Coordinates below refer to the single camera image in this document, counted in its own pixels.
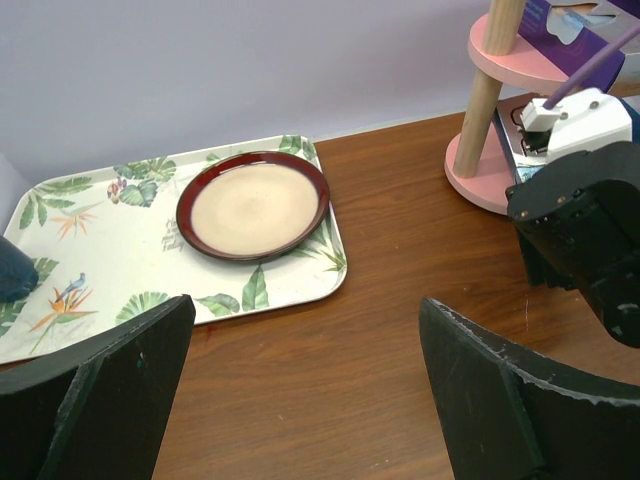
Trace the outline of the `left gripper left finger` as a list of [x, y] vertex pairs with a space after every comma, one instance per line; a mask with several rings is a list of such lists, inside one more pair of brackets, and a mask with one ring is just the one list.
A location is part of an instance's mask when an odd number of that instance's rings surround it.
[[2, 478], [151, 478], [194, 320], [176, 296], [2, 371]]

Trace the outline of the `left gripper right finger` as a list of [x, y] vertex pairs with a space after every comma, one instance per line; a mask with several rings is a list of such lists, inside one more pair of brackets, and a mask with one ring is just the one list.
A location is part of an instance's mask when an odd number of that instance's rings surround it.
[[636, 479], [639, 388], [557, 362], [424, 299], [419, 335], [457, 479]]

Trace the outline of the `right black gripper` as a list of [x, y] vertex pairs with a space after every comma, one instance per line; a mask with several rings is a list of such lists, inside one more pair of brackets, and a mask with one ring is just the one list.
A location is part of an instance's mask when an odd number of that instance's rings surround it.
[[639, 302], [639, 147], [566, 155], [505, 192], [527, 281], [592, 302]]

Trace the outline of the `purple toothpaste box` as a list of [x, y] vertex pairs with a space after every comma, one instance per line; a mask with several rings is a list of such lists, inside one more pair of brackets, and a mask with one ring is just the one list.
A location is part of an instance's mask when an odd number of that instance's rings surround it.
[[[519, 35], [571, 76], [591, 57], [639, 23], [635, 0], [528, 0]], [[582, 85], [627, 96], [639, 85], [639, 38], [602, 63]]]

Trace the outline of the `pink three-tier shelf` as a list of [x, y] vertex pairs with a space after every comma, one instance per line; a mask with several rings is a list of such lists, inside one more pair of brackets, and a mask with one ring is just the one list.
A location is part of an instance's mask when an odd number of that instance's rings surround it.
[[[585, 78], [639, 38], [638, 23], [568, 76], [519, 35], [526, 2], [494, 1], [488, 14], [471, 27], [468, 54], [476, 73], [461, 132], [449, 143], [444, 163], [449, 183], [462, 197], [497, 214], [506, 212], [505, 192], [517, 184], [493, 124], [498, 101], [531, 93], [544, 98], [544, 107], [550, 109], [564, 97], [588, 89], [582, 85]], [[604, 93], [622, 101], [632, 117], [631, 141], [638, 141], [639, 115], [625, 100], [639, 94], [639, 85], [627, 96]]]

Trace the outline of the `dark blue mug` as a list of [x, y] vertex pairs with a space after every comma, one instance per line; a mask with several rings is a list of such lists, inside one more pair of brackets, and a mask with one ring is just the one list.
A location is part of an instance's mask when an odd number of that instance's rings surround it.
[[0, 248], [1, 302], [22, 300], [35, 289], [39, 281], [34, 262], [4, 236], [1, 237]]

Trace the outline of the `floral serving tray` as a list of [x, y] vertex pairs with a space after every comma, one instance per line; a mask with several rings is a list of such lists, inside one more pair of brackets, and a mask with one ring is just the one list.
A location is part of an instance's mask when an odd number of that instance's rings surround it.
[[25, 299], [1, 307], [1, 359], [46, 355], [187, 294], [208, 323], [331, 295], [347, 274], [337, 221], [328, 215], [301, 246], [272, 260], [223, 261], [190, 247], [178, 199], [204, 169], [247, 152], [279, 151], [312, 166], [300, 135], [160, 156], [42, 182], [23, 195], [5, 237], [39, 275]]

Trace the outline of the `brown rimmed beige plate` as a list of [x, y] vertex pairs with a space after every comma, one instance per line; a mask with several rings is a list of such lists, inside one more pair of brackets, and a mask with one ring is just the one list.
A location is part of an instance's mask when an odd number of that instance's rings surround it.
[[307, 239], [330, 206], [319, 168], [293, 154], [237, 154], [197, 174], [176, 207], [177, 227], [198, 252], [228, 261], [280, 256]]

